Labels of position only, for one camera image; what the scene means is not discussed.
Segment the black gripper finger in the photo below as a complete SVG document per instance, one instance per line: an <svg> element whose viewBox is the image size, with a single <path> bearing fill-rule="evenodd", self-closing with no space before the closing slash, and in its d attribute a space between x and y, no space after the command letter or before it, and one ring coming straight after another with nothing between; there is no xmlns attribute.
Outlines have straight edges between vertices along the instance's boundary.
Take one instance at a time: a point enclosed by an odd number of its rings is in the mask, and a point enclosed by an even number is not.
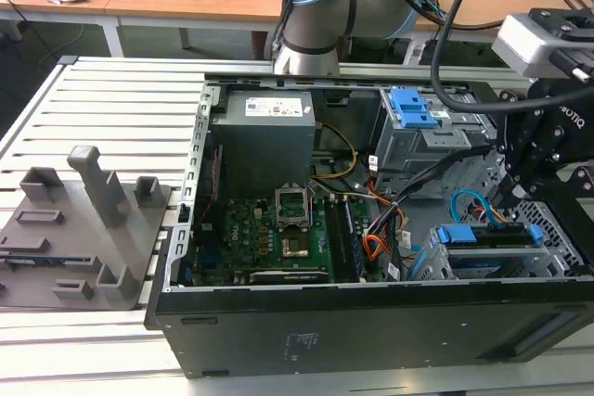
<svg viewBox="0 0 594 396"><path fill-rule="evenodd" d="M500 180L490 191L493 205L516 205L526 195L538 155L534 154L536 130L542 120L541 109L493 115L497 127L497 153L503 156Z"/></svg>
<svg viewBox="0 0 594 396"><path fill-rule="evenodd" d="M520 201L544 202L550 206L579 198L593 198L593 163L577 165L567 180L551 169L524 175L506 175L498 184L498 207L514 208Z"/></svg>

